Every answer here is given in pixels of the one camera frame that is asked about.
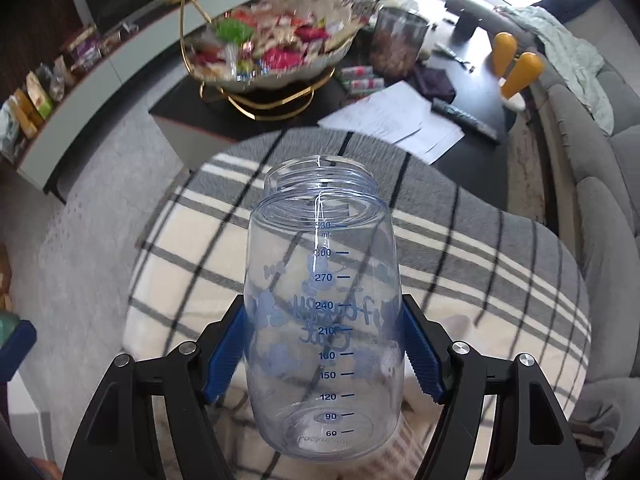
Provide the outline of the clear plastic measuring bottle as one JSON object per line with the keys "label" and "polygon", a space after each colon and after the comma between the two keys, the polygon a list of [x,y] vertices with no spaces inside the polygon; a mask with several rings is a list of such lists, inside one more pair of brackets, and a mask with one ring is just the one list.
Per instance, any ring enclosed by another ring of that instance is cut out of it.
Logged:
{"label": "clear plastic measuring bottle", "polygon": [[262,437],[317,462],[395,431],[405,378],[390,210],[358,162],[314,155],[266,175],[248,224],[245,370]]}

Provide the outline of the plaid checkered table cloth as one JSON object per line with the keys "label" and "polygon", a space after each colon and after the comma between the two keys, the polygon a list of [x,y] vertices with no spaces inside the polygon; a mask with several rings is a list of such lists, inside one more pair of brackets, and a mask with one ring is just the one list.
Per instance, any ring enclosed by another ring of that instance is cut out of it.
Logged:
{"label": "plaid checkered table cloth", "polygon": [[156,358],[219,320],[242,290],[250,211],[267,172],[342,155],[373,174],[392,211],[402,289],[450,334],[497,358],[530,353],[565,413],[589,361],[586,286],[544,226],[483,202],[386,142],[320,128],[275,131],[204,162],[163,204],[132,276],[124,348]]}

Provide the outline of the grey sectional sofa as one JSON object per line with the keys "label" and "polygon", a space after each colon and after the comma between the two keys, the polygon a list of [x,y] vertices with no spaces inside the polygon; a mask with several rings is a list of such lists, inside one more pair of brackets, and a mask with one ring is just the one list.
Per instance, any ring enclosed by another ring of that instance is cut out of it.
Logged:
{"label": "grey sectional sofa", "polygon": [[597,78],[613,110],[605,133],[553,67],[533,86],[551,158],[561,240],[582,268],[590,356],[572,419],[605,456],[639,429],[639,45],[600,0],[567,29],[603,56]]}

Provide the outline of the black remote control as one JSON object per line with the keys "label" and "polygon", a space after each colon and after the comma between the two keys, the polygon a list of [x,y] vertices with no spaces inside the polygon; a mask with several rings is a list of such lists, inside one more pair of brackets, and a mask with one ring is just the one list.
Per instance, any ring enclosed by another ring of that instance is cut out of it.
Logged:
{"label": "black remote control", "polygon": [[492,143],[500,143],[498,131],[495,128],[492,128],[490,125],[481,122],[479,119],[464,110],[460,110],[460,108],[457,108],[441,99],[434,99],[432,101],[432,111],[451,120],[463,129],[469,129],[480,136],[484,136],[486,139],[491,140]]}

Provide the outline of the snack bags on cabinet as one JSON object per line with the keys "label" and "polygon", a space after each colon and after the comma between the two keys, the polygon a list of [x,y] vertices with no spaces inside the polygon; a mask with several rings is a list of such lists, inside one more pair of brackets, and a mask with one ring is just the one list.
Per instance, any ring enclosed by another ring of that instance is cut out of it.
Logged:
{"label": "snack bags on cabinet", "polygon": [[102,34],[96,25],[70,40],[52,64],[41,63],[1,104],[1,157],[17,167],[30,144],[78,84],[139,27],[119,24]]}

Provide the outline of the white paper sheets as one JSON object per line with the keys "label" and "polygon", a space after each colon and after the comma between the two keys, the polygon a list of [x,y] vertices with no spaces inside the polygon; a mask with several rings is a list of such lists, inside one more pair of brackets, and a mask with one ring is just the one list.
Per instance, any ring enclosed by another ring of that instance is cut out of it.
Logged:
{"label": "white paper sheets", "polygon": [[318,125],[373,136],[427,165],[434,164],[464,138],[458,125],[433,112],[432,103],[405,81],[329,114]]}

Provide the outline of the white low tv cabinet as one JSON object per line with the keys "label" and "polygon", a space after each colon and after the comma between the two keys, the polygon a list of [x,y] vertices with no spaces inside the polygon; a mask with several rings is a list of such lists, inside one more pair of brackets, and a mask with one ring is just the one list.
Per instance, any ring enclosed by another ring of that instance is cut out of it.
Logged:
{"label": "white low tv cabinet", "polygon": [[55,168],[95,114],[140,70],[213,18],[250,0],[196,0],[175,8],[124,41],[70,92],[49,116],[16,166],[36,190],[49,191]]}

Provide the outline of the light green blanket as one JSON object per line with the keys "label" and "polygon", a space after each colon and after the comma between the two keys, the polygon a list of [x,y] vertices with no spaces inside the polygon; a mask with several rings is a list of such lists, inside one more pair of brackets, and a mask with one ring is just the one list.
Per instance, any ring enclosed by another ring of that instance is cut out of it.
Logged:
{"label": "light green blanket", "polygon": [[567,87],[607,136],[613,133],[614,114],[597,74],[604,58],[585,39],[575,37],[557,18],[540,6],[499,6],[522,29],[532,32],[544,46],[544,55]]}

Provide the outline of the two-tier snack bowl stand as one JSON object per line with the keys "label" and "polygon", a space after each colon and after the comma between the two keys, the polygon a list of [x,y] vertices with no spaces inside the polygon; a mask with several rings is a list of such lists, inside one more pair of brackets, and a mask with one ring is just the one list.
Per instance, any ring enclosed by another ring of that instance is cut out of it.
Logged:
{"label": "two-tier snack bowl stand", "polygon": [[294,98],[313,98],[363,26],[350,0],[155,1],[194,6],[204,18],[202,32],[180,35],[183,65],[247,117],[258,107],[245,92],[303,81]]}

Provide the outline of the glass jar of nuts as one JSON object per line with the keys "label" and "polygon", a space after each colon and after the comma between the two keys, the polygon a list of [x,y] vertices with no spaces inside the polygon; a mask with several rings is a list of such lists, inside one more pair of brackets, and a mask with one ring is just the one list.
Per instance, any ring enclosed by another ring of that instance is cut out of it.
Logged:
{"label": "glass jar of nuts", "polygon": [[406,78],[413,69],[430,24],[416,12],[394,6],[378,11],[370,47],[370,64],[388,80]]}

